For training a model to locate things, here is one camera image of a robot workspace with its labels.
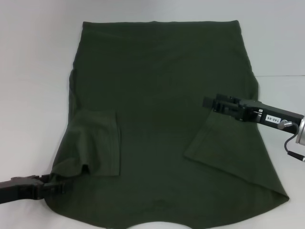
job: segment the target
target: black cable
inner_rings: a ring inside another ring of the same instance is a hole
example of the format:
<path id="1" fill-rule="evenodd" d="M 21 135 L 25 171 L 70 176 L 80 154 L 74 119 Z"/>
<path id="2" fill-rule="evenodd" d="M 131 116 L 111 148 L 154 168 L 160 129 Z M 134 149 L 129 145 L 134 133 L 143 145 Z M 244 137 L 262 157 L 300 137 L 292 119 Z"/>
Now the black cable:
<path id="1" fill-rule="evenodd" d="M 287 141 L 285 141 L 285 143 L 284 143 L 284 148 L 287 151 L 287 153 L 289 152 L 289 150 L 287 149 L 288 142 L 290 140 L 294 139 L 297 136 L 297 134 L 299 133 L 299 126 L 296 123 L 292 123 L 292 125 L 296 127 L 296 132 L 292 137 L 288 138 Z"/>
<path id="2" fill-rule="evenodd" d="M 304 162 L 305 162 L 305 156 L 303 156 L 303 155 L 301 155 L 301 154 L 297 154 L 297 153 L 292 152 L 292 151 L 289 151 L 289 150 L 287 149 L 287 144 L 288 144 L 288 142 L 289 142 L 290 140 L 294 139 L 295 136 L 297 136 L 298 133 L 299 133 L 299 126 L 298 126 L 296 123 L 292 123 L 292 125 L 295 126 L 296 132 L 295 132 L 295 134 L 294 134 L 292 137 L 288 138 L 288 139 L 285 141 L 285 143 L 284 143 L 284 148 L 285 148 L 285 150 L 286 150 L 286 152 L 287 152 L 288 155 L 290 155 L 290 156 L 292 156 L 292 157 L 294 157 L 294 158 L 296 158 L 296 159 L 298 159 L 298 160 L 300 160 L 300 161 L 304 161 Z"/>

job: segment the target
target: robotic arm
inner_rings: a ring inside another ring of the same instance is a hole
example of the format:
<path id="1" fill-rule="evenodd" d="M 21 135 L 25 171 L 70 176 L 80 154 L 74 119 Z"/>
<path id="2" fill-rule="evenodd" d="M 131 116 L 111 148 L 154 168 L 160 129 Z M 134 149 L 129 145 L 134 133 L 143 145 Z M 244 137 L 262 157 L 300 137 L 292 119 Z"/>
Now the robotic arm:
<path id="1" fill-rule="evenodd" d="M 294 134 L 285 144 L 288 155 L 305 162 L 305 156 L 287 149 L 287 143 L 296 138 L 296 143 L 305 146 L 304 115 L 267 106 L 260 101 L 243 100 L 218 94 L 215 99 L 204 98 L 203 107 L 229 115 L 242 122 L 254 122 Z"/>
<path id="2" fill-rule="evenodd" d="M 70 181 L 49 183 L 50 175 L 13 177 L 0 182 L 0 204 L 19 199 L 43 199 L 50 195 L 64 194 L 71 189 Z"/>

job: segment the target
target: label sticker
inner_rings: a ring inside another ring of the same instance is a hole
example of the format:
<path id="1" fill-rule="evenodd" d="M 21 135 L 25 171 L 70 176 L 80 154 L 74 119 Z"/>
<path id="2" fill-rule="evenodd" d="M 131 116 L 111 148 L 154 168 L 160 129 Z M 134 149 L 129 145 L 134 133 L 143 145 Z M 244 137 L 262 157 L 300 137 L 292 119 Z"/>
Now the label sticker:
<path id="1" fill-rule="evenodd" d="M 281 119 L 279 117 L 275 117 L 272 115 L 267 115 L 265 120 L 276 124 L 279 124 L 281 122 Z"/>

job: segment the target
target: white backdrop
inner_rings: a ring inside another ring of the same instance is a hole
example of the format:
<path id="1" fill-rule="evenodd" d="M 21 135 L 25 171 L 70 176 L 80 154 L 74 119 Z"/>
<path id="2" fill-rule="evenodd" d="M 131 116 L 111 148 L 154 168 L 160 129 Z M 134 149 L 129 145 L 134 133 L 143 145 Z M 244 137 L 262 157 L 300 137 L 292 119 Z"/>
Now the white backdrop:
<path id="1" fill-rule="evenodd" d="M 67 124 L 68 77 L 83 21 L 239 20 L 260 100 L 303 114 L 304 9 L 303 0 L 0 0 L 0 181 L 50 172 Z M 289 134 L 259 128 L 291 200 L 223 228 L 301 228 L 305 164 L 285 154 Z M 43 200 L 0 205 L 0 228 L 42 227 L 96 228 L 57 215 Z M 156 222 L 136 228 L 186 227 Z"/>

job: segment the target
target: dark green shirt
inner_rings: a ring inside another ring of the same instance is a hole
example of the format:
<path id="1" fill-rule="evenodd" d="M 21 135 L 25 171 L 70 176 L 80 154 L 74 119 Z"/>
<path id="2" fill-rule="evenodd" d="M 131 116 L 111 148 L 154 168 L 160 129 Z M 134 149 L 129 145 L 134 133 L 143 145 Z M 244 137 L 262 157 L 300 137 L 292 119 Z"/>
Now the dark green shirt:
<path id="1" fill-rule="evenodd" d="M 73 191 L 47 204 L 113 229 L 204 229 L 277 207 L 288 196 L 256 124 L 201 106 L 257 92 L 238 21 L 84 22 L 52 170 Z"/>

